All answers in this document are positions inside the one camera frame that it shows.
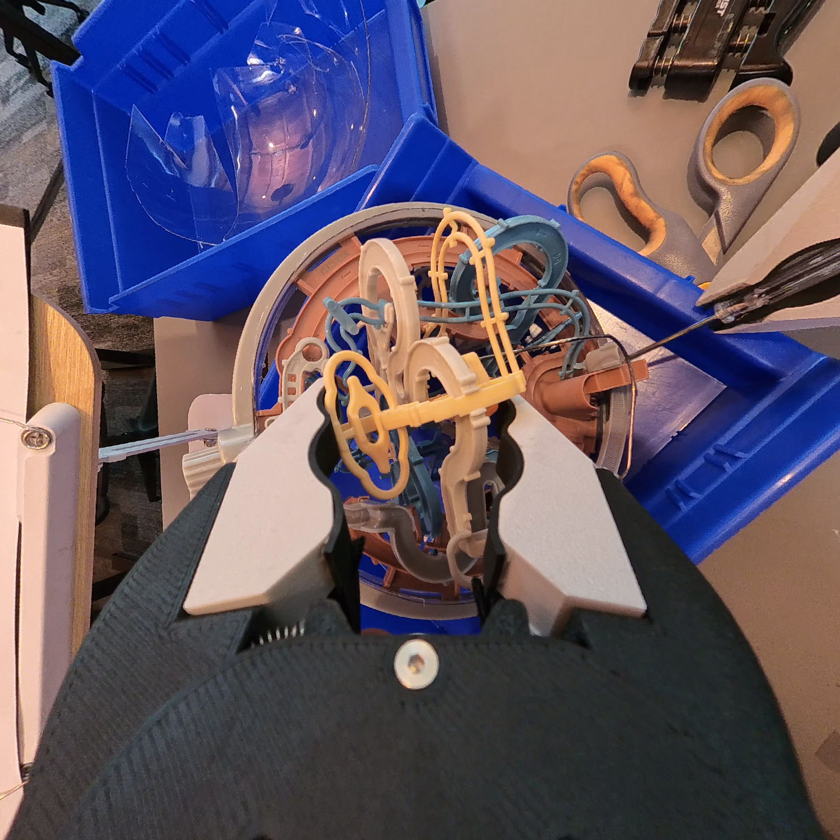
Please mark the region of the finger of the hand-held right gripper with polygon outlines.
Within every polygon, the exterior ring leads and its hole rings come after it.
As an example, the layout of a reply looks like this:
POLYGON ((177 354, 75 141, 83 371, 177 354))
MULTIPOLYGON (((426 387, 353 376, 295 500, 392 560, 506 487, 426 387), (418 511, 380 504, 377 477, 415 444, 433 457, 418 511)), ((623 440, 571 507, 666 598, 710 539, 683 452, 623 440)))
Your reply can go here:
POLYGON ((696 307, 704 308, 731 292, 754 286, 784 258, 838 235, 839 153, 833 153, 726 262, 696 307))
POLYGON ((785 333, 804 346, 839 359, 839 297, 772 311, 756 322, 742 319, 735 323, 712 325, 727 335, 738 333, 785 333))

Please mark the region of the clear plastic dome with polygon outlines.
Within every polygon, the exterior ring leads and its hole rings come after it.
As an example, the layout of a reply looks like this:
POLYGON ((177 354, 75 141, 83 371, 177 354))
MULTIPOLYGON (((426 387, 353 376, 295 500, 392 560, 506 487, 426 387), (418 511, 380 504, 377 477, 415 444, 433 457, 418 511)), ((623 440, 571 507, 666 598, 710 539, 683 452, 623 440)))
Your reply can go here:
POLYGON ((357 167, 371 90, 363 2, 268 2, 246 59, 213 74, 220 131, 174 112, 158 134, 133 108, 126 169, 168 232, 218 245, 357 167))

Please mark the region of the printed instruction board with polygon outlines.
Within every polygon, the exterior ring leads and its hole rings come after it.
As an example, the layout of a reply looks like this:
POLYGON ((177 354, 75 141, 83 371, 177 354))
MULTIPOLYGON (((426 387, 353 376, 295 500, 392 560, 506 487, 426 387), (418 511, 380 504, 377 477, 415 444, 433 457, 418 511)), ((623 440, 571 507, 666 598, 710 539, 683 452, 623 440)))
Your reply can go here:
POLYGON ((28 214, 1 222, 1 788, 14 819, 49 711, 70 665, 77 607, 84 411, 61 396, 29 406, 35 337, 28 214))

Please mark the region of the blue plastic bin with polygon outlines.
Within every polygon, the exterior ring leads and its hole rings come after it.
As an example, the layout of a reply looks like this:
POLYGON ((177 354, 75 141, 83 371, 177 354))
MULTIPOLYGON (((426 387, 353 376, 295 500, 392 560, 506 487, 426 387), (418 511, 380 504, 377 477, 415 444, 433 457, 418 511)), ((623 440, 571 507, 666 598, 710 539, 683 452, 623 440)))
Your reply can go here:
MULTIPOLYGON (((402 202, 465 207, 491 218, 559 222, 569 270, 590 302, 649 339, 698 320, 700 290, 630 248, 479 164, 414 114, 358 209, 402 202)), ((674 432, 643 457, 626 486, 695 562, 702 562, 838 450, 838 362, 782 333, 716 337, 707 328, 675 342, 688 374, 722 391, 690 420, 656 416, 670 397, 695 402, 680 374, 642 411, 643 430, 674 432)))
POLYGON ((371 90, 356 169, 218 245, 165 230, 133 193, 133 108, 163 135, 174 112, 221 130, 215 70, 246 59, 268 2, 103 2, 80 28, 81 57, 54 72, 82 299, 90 312, 209 321, 250 305, 299 244, 351 214, 403 125, 437 120, 416 2, 363 2, 371 90))

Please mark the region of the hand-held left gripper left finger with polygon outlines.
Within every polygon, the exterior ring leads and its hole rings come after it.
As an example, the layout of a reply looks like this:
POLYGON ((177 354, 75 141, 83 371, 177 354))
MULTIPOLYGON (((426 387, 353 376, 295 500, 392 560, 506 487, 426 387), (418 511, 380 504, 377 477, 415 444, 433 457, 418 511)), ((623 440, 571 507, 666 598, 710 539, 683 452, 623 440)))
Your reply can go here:
POLYGON ((186 613, 267 606, 279 625, 333 595, 361 629, 359 562, 343 501, 324 389, 307 389, 237 458, 191 587, 186 613))

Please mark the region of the clear handled screwdriver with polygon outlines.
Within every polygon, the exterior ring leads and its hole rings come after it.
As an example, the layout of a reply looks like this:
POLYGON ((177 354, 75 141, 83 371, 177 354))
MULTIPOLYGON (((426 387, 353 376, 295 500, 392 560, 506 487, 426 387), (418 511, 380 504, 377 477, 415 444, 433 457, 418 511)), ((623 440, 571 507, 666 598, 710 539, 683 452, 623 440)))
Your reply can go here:
POLYGON ((796 296, 807 294, 813 297, 812 289, 830 291, 830 283, 838 278, 838 274, 839 239, 809 245, 782 260, 755 286, 717 302, 714 312, 708 318, 635 351, 629 359, 634 361, 709 324, 716 324, 714 330, 722 330, 742 323, 757 322, 759 317, 769 316, 772 310, 793 307, 790 300, 796 296))

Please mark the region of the colourful plastic maze ball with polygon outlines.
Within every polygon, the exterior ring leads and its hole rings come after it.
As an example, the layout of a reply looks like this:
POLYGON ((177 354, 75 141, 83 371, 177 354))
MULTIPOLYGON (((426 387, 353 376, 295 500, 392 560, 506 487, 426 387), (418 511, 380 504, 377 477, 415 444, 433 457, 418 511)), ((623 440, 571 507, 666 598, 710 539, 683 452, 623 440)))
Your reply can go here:
POLYGON ((595 468, 629 464, 647 364, 601 335, 555 222, 392 205, 310 237, 259 295, 234 365, 234 425, 266 431, 311 387, 339 433, 350 536, 381 571, 362 601, 475 611, 500 404, 521 396, 595 468))

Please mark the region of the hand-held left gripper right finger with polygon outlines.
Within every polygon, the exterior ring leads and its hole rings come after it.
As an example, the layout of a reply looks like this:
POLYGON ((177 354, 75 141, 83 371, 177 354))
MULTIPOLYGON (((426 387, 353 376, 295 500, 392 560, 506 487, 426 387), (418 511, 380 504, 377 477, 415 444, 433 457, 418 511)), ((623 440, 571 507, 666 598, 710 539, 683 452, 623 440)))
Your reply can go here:
POLYGON ((640 617, 647 605, 593 463, 521 396, 500 404, 484 590, 524 604, 533 634, 575 608, 640 617))

